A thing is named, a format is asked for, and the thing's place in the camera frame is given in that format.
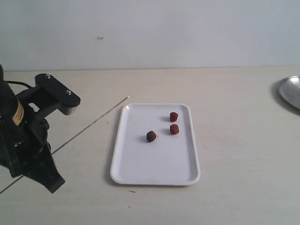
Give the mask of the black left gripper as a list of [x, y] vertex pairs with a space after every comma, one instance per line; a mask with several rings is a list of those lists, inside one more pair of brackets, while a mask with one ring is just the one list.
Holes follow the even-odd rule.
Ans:
[[0, 164], [13, 178], [26, 176], [53, 194], [65, 180], [51, 155], [48, 129], [48, 122], [39, 120], [29, 105], [17, 103], [1, 108]]

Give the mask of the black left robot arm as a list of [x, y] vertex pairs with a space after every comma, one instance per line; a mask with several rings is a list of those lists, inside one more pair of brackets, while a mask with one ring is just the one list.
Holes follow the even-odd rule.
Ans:
[[19, 99], [0, 73], [0, 164], [11, 177], [25, 176], [56, 192], [65, 180], [59, 174], [47, 141], [49, 124]]

